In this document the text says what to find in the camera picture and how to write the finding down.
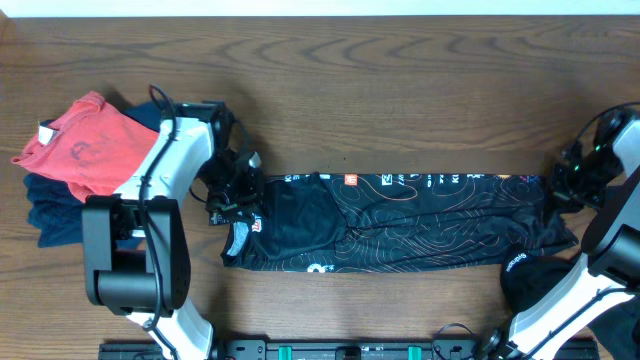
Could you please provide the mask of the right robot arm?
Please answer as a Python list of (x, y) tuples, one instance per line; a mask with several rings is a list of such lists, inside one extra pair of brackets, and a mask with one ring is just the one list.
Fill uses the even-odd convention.
[(554, 169), (563, 205), (597, 214), (571, 270), (541, 300), (496, 329), (477, 359), (551, 359), (598, 316), (639, 294), (639, 105), (611, 107), (591, 120), (593, 149), (575, 141)]

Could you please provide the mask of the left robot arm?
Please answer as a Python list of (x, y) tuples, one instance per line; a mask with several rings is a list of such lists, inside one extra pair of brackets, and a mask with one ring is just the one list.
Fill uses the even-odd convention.
[(217, 359), (213, 325), (188, 296), (191, 261), (180, 208), (192, 183), (213, 220), (251, 227), (263, 216), (260, 156), (229, 142), (238, 120), (220, 101), (159, 104), (159, 136), (139, 168), (82, 211), (89, 301), (140, 325), (165, 359)]

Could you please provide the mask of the black jersey with orange lines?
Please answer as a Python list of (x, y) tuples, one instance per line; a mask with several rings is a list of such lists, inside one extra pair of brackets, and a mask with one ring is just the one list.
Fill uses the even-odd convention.
[(234, 223), (225, 266), (316, 273), (426, 272), (498, 264), (514, 247), (577, 244), (547, 209), (544, 178), (493, 174), (271, 177), (253, 224)]

